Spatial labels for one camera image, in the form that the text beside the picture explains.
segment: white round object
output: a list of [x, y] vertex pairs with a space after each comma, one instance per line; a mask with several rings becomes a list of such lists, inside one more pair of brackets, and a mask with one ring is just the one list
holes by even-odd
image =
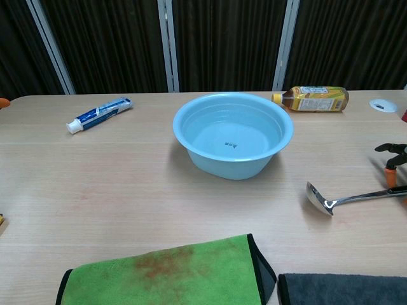
[[396, 112], [397, 105], [390, 100], [371, 100], [369, 102], [370, 106], [377, 111], [382, 112]]
[[81, 122], [78, 119], [74, 119], [71, 123], [66, 124], [66, 128], [68, 128], [68, 131], [71, 134], [74, 134], [76, 132], [83, 130]]

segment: red object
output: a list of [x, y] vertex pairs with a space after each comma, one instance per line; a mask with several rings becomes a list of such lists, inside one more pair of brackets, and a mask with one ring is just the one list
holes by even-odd
[[406, 112], [403, 114], [403, 116], [401, 117], [401, 119], [407, 123], [407, 110]]

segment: metal ladle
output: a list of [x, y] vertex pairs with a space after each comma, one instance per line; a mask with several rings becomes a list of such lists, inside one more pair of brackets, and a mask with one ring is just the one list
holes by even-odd
[[383, 191], [373, 192], [363, 195], [344, 197], [336, 200], [325, 199], [320, 192], [309, 182], [307, 182], [307, 197], [315, 207], [321, 212], [333, 216], [333, 208], [344, 203], [368, 200], [375, 198], [386, 198], [396, 196], [406, 196], [407, 186], [392, 187], [391, 189], [384, 189]]

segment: metal frame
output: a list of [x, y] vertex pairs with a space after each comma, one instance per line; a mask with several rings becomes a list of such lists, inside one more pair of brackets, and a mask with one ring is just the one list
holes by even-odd
[[26, 0], [26, 2], [30, 9], [31, 15], [37, 25], [38, 32], [40, 33], [41, 38], [44, 42], [46, 51], [50, 56], [52, 66], [57, 73], [64, 93], [75, 94], [75, 89], [72, 84], [71, 78], [69, 77], [68, 70], [66, 69], [65, 63], [62, 60], [62, 56], [51, 32], [50, 26], [46, 21], [43, 7], [41, 6], [40, 1]]
[[157, 0], [168, 92], [179, 92], [172, 0]]
[[284, 17], [280, 39], [279, 55], [277, 56], [277, 63], [275, 65], [272, 91], [282, 90], [299, 7], [300, 0], [287, 1], [286, 15]]

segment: orange object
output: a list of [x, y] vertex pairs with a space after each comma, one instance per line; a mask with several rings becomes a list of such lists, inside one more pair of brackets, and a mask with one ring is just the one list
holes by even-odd
[[7, 98], [0, 97], [0, 108], [10, 106], [10, 101]]
[[397, 184], [397, 175], [396, 170], [389, 170], [388, 168], [384, 169], [386, 175], [386, 182], [388, 187], [396, 187]]

